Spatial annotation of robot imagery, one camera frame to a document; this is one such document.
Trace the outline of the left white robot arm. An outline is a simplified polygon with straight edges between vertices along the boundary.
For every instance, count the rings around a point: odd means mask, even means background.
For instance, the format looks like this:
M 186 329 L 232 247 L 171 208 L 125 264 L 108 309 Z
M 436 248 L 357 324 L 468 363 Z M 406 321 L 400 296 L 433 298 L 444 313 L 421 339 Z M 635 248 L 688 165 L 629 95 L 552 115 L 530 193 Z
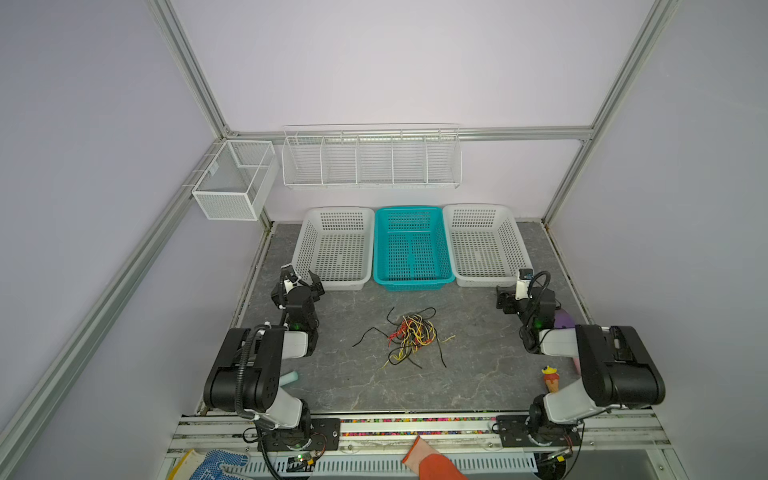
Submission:
M 281 268 L 271 292 L 280 319 L 229 329 L 203 387 L 207 408 L 253 422 L 260 440 L 288 450 L 309 447 L 313 434 L 307 402 L 280 385 L 282 362 L 311 356 L 319 339 L 315 303 L 325 290 L 316 273 L 308 275 Z

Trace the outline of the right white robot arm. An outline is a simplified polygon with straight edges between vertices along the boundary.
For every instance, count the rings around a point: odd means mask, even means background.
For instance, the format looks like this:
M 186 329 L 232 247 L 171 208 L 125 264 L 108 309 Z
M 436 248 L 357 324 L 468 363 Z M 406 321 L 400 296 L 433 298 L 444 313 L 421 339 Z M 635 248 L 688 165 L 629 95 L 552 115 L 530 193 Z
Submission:
M 575 359 L 579 379 L 567 386 L 546 368 L 547 392 L 537 396 L 526 415 L 499 416 L 496 431 L 504 444 L 519 440 L 536 446 L 580 439 L 580 422 L 614 409 L 647 408 L 663 402 L 666 386 L 635 328 L 576 324 L 556 326 L 561 310 L 549 288 L 551 274 L 519 271 L 513 287 L 496 289 L 496 308 L 520 321 L 519 337 L 534 355 Z

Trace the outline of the purple plastic spoon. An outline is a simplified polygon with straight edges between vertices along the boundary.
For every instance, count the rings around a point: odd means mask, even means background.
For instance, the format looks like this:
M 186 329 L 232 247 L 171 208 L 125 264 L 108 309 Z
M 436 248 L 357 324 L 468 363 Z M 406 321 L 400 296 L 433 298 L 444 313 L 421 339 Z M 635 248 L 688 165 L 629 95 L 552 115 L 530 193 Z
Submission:
M 562 307 L 555 310 L 554 315 L 554 328 L 555 329 L 572 329 L 576 325 L 573 317 Z M 578 375 L 581 375 L 581 364 L 578 357 L 573 358 L 573 364 Z

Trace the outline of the toy ice cream cone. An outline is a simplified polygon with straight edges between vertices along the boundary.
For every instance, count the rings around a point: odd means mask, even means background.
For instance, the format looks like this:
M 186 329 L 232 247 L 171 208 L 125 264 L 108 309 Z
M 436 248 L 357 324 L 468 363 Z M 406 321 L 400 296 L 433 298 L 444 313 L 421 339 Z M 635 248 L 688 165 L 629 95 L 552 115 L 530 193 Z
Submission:
M 549 393 L 556 393 L 560 389 L 560 375 L 556 368 L 547 366 L 542 370 L 543 380 Z

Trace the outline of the left white plastic basket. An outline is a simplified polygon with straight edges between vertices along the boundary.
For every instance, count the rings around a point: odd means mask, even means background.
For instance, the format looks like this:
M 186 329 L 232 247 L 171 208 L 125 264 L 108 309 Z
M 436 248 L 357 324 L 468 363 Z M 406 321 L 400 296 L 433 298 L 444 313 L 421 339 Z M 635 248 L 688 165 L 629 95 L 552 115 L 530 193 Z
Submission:
M 291 264 L 304 279 L 319 277 L 327 291 L 359 291 L 371 279 L 374 211 L 314 208 L 304 217 Z

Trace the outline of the white plastic basket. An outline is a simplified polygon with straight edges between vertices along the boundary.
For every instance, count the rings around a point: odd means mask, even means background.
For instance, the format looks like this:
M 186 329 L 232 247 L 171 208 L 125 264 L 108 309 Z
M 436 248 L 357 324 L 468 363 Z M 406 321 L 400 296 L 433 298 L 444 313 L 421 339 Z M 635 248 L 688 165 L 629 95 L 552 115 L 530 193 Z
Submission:
M 304 217 L 291 264 L 304 279 L 319 277 L 327 291 L 359 291 L 371 279 L 374 211 L 314 208 Z
M 458 286 L 512 287 L 532 262 L 512 211 L 495 204 L 442 209 L 451 267 Z

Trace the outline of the right white plastic basket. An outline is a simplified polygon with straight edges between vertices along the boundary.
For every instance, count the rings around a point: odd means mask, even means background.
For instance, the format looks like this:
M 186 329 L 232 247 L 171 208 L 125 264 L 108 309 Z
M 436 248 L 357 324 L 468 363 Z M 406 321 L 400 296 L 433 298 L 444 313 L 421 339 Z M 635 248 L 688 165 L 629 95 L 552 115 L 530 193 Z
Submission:
M 451 267 L 458 286 L 512 287 L 532 262 L 512 211 L 495 204 L 442 209 Z

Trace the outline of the teal plastic basket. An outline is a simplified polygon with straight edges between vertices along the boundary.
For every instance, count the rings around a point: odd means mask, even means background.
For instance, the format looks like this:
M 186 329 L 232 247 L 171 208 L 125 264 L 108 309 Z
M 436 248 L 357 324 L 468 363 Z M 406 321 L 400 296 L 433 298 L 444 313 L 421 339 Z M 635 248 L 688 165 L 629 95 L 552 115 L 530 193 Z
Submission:
M 373 278 L 386 290 L 439 290 L 455 281 L 441 208 L 382 208 L 374 234 Z

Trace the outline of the colourful bead strip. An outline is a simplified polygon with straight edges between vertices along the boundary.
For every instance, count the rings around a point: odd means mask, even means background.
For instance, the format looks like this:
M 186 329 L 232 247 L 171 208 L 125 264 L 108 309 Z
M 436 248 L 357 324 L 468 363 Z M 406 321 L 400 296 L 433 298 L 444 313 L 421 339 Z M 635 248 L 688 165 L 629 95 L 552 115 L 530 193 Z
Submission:
M 497 416 L 400 416 L 344 418 L 342 437 L 480 435 L 491 432 Z

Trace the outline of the orange red glove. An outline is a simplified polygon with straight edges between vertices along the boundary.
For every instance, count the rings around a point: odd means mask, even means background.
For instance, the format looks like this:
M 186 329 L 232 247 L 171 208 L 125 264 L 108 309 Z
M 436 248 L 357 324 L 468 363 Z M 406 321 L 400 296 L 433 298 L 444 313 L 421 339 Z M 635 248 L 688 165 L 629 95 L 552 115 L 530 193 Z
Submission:
M 467 480 L 446 456 L 430 446 L 421 436 L 410 447 L 402 464 L 418 475 L 419 480 Z

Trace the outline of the white mesh wall box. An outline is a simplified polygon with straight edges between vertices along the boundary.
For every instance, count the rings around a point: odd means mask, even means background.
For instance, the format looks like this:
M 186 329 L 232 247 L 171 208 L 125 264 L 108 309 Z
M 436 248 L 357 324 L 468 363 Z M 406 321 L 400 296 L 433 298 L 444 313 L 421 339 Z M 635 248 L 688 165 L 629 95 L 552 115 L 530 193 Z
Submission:
M 271 142 L 225 140 L 192 194 L 209 220 L 258 221 L 278 173 Z

